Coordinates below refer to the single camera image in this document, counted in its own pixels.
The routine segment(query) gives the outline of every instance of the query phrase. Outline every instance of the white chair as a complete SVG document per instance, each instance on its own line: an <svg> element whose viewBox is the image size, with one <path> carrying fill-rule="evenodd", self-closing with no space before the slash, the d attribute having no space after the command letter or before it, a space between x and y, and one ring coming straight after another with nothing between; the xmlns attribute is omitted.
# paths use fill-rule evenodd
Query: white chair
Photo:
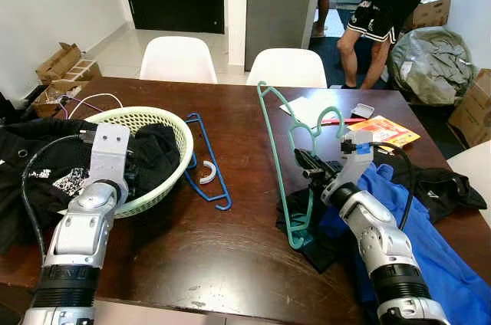
<svg viewBox="0 0 491 325"><path fill-rule="evenodd" d="M259 81L278 87L328 87L321 58L305 49L266 49L259 53L247 84L255 86Z"/></svg>
<svg viewBox="0 0 491 325"><path fill-rule="evenodd" d="M141 63L140 79L218 83L206 43L182 36L163 36L148 43Z"/></svg>
<svg viewBox="0 0 491 325"><path fill-rule="evenodd" d="M481 210L491 228L491 141L481 143L447 160L454 172L469 177L470 185L486 201L487 210Z"/></svg>

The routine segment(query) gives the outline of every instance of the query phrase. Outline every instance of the blue hanger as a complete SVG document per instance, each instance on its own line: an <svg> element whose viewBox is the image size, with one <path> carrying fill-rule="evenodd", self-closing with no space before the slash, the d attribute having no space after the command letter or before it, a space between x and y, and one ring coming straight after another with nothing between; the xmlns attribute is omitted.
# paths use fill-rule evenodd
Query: blue hanger
<svg viewBox="0 0 491 325"><path fill-rule="evenodd" d="M225 181L223 180L222 173L220 172L220 168L218 167L218 163L216 162L215 158L215 153L213 152L212 149L212 144L210 143L208 139L208 133L206 133L206 128L203 123L203 119L198 113L191 113L189 116L187 116L186 123L193 123L193 122L198 122L199 126L201 127L201 132L203 133L203 138L205 139L206 146L208 147L209 155L212 158L212 163L216 167L216 175L218 176L220 180L220 184L222 185L222 190L223 194L221 195L216 195L209 197L205 192L201 190L201 188L191 179L191 176L189 175L189 170L196 168L197 161L196 161L196 154L193 152L191 163L188 165L186 168L186 171L184 172L184 176L186 177L187 181L193 187L193 189L198 192L198 194L203 197L206 201L216 201L220 199L226 199L227 200L227 205L222 206L222 205L215 205L215 208L218 210L229 210L232 207L232 198L230 197L229 190L227 189L227 186L225 184Z"/></svg>

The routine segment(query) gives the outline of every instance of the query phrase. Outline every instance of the wire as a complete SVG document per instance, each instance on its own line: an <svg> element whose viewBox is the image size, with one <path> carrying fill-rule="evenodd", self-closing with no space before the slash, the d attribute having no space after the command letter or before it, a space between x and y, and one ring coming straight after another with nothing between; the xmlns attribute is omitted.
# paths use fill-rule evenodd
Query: wire
<svg viewBox="0 0 491 325"><path fill-rule="evenodd" d="M28 195L25 190L25 184L27 178L29 177L29 169L32 167L36 159L47 149L52 147L55 143L60 143L61 141L74 140L79 138L80 137L78 135L70 135L51 141L49 144L43 146L36 154L34 154L31 157L31 159L28 161L28 164L24 168L24 172L22 172L21 196L22 196L22 201L24 202L25 211L28 213L29 220L31 220L32 228L34 229L36 240L38 241L39 254L41 255L41 269L43 267L44 259L46 258L46 247L44 246L44 239L41 231L41 226L39 225L38 219L36 218L36 214L31 206L31 203L29 202Z"/></svg>
<svg viewBox="0 0 491 325"><path fill-rule="evenodd" d="M71 97L70 95L67 95L67 94L65 94L65 95L61 95L61 97L67 97L68 99L75 100L75 101L77 101L78 103L80 103L80 102L82 101L82 100L80 100L80 99L77 99L76 97ZM97 110L97 111L99 111L99 112L104 112L104 111L103 111L101 108L96 107L95 105L92 105L92 104L90 104L90 103L84 103L84 105L87 105L88 107L90 107L90 108L92 108L92 109L94 109L94 110Z"/></svg>
<svg viewBox="0 0 491 325"><path fill-rule="evenodd" d="M78 107L80 105L84 104L86 100L89 100L89 99L91 99L93 97L101 97L103 95L106 95L106 96L109 96L109 97L113 97L117 101L117 103L119 104L119 106L121 108L123 107L123 104L121 103L121 101L117 97L115 97L113 94L103 93L103 94L90 95L89 97L85 97L84 99L80 100L80 103L78 103L77 106L71 111L70 115L68 116L68 119L70 119L74 115L74 113L77 111Z"/></svg>
<svg viewBox="0 0 491 325"><path fill-rule="evenodd" d="M64 118L67 120L67 119L68 119L68 110L67 110L67 108L65 108L65 107L64 107L64 105L61 103L61 101L60 101L60 99L61 99L61 98L62 98L62 97L59 97L59 98L58 98L58 104L60 104L60 107L61 107L61 109L63 110L63 113L64 113Z"/></svg>
<svg viewBox="0 0 491 325"><path fill-rule="evenodd" d="M407 222L407 217L409 216L409 211L411 209L411 204L413 202L414 190L416 188L416 178L414 175L414 167L413 163L410 161L409 156L407 156L406 152L402 150L400 147L392 145L391 143L370 143L372 146L376 146L379 149L382 149L381 146L390 147L397 151L397 154L404 158L404 161L407 164L407 169L409 171L409 194L407 195L406 207L404 208L404 213L402 215L402 219L399 223L399 229L402 231Z"/></svg>

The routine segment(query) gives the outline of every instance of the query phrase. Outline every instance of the green hanger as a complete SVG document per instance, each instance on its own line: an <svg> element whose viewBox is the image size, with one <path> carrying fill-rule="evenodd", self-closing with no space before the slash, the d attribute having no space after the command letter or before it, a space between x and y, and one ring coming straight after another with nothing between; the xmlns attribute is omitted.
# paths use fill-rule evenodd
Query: green hanger
<svg viewBox="0 0 491 325"><path fill-rule="evenodd" d="M288 104L288 101L285 99L285 97L283 97L283 95L278 90L270 86L267 87L266 90L261 91L261 86L267 86L266 82L260 81L258 83L257 90L259 95L259 102L262 108L262 114L264 115L266 127L268 129L269 141L271 142L273 157L275 159L276 176L278 177L279 192L280 192L280 196L282 197L283 212L285 213L285 223L286 223L286 231L288 235L288 242L290 246L292 246L292 248L298 250L299 248L301 248L303 245L307 244L311 240L310 234L307 232L307 228L308 225L310 224L314 194L312 190L309 190L308 207L307 207L307 212L305 214L299 213L290 216L288 212L288 206L286 205L285 186L283 184L281 164L279 162L278 153L276 152L275 139L271 128L271 123L269 122L269 115L264 102L264 96L270 91L273 92L273 94L276 95L284 105L286 105L288 111L290 112L290 115L292 117L292 126L288 129L288 142L290 144L290 149L292 153L295 150L295 141L293 139L293 132L295 129L304 128L308 131L308 134L310 135L311 142L312 142L312 149L310 151L310 154L315 156L316 149L317 149L317 137L319 137L322 133L322 120L324 119L324 116L330 112L334 112L338 116L339 128L336 133L337 138L341 137L344 134L344 118L337 107L327 107L319 114L319 117L317 119L317 126L315 127L315 131L312 132L309 126L297 120L293 109Z"/></svg>

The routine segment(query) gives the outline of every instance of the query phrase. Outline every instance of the black cable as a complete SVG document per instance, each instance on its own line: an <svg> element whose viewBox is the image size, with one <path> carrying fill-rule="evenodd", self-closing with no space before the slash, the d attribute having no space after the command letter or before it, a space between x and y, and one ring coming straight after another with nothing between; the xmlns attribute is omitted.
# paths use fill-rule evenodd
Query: black cable
<svg viewBox="0 0 491 325"><path fill-rule="evenodd" d="M24 168L24 172L22 173L21 196L22 196L22 201L24 202L25 211L28 213L29 220L31 220L32 228L34 229L36 240L38 241L39 254L41 255L41 269L43 267L44 259L46 258L46 248L44 246L44 239L43 239L41 227L39 226L38 219L36 218L34 209L29 203L29 199L25 191L25 183L27 181L27 178L29 177L29 169L32 167L32 164L34 164L34 161L47 149L53 146L55 143L59 143L61 141L66 141L66 140L75 140L79 138L80 138L79 135L70 135L70 136L61 137L59 139L56 139L55 141L51 141L49 144L43 146L36 154L34 154L31 157L31 159L29 160L29 162Z"/></svg>
<svg viewBox="0 0 491 325"><path fill-rule="evenodd" d="M399 229L402 231L407 222L407 216L409 215L409 211L411 209L411 203L413 202L414 190L416 189L416 177L414 175L414 167L413 163L410 161L409 156L407 156L406 152L402 150L400 147L394 146L391 143L370 143L372 146L376 146L379 149L382 149L381 146L390 147L397 151L397 154L404 158L404 161L407 164L407 169L409 171L409 194L407 195L406 207L404 208L404 214L402 215L402 219L399 223Z"/></svg>

